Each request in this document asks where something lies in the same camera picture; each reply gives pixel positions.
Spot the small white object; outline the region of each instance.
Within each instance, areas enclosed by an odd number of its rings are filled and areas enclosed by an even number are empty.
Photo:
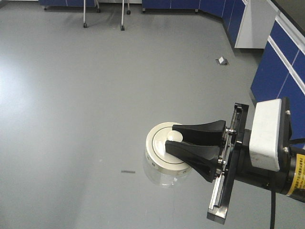
[[[220,65],[227,65],[228,64],[228,60],[226,58],[224,58],[223,56],[220,57],[219,59],[216,59],[217,62],[220,64]]]
[[[259,102],[256,105],[250,138],[252,166],[279,171],[278,132],[280,126],[281,99]]]
[[[183,136],[179,131],[172,130],[167,134],[167,140],[175,141],[175,142],[182,142]]]

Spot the yellow label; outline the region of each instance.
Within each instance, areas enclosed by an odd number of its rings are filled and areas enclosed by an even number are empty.
[[[305,155],[297,154],[295,161],[295,176],[292,181],[288,196],[298,190],[305,190]]]

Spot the metal stand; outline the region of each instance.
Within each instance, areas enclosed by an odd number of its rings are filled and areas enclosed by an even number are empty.
[[[96,12],[97,13],[100,13],[101,12],[101,9],[100,9],[100,5],[99,5],[99,0],[95,0],[95,3],[96,3]],[[84,24],[83,24],[83,27],[84,28],[87,28],[87,23],[86,23],[86,0],[84,0]]]
[[[130,15],[130,8],[129,8],[129,0],[127,0],[127,6],[128,6],[128,10],[127,10],[127,14]],[[124,27],[124,0],[122,0],[122,21],[121,21],[121,31],[125,31],[125,27]]]

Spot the cabinet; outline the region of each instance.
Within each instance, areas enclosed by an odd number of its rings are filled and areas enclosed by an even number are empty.
[[[145,9],[170,9],[171,0],[142,0],[143,11]]]
[[[198,9],[200,0],[142,0],[142,9]]]
[[[42,6],[84,6],[83,0],[39,0]],[[94,0],[86,0],[87,7],[94,7]]]
[[[226,0],[224,4],[223,21],[224,27],[228,30],[235,0]]]
[[[200,0],[199,9],[216,15],[218,17],[223,16],[225,0]]]
[[[246,5],[243,0],[235,0],[228,27],[228,33],[233,44],[236,43],[245,8]]]
[[[296,73],[300,76],[301,80],[305,82],[305,52],[301,50],[298,51],[298,54],[295,58],[295,62],[293,64],[293,68]]]
[[[298,52],[298,47],[277,21],[274,22],[270,36],[289,63],[292,63],[295,59],[296,53]]]
[[[277,16],[251,90],[260,101],[290,99],[292,139],[305,137],[305,38]]]
[[[291,139],[305,137],[305,95],[291,75],[288,76],[279,98],[287,96],[290,99]]]
[[[200,0],[172,0],[171,9],[198,9]]]
[[[268,42],[251,85],[256,101],[277,98],[288,74],[288,69]]]

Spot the gray floor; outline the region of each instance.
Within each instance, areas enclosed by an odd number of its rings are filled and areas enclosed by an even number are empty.
[[[87,29],[81,8],[0,9],[0,228],[269,228],[265,190],[236,182],[222,226],[206,219],[213,185],[196,172],[164,189],[142,168],[158,123],[230,121],[239,102],[251,128],[261,52],[233,51],[207,15],[132,5],[121,32],[120,4],[101,8]],[[277,197],[276,228],[303,228],[304,204]]]

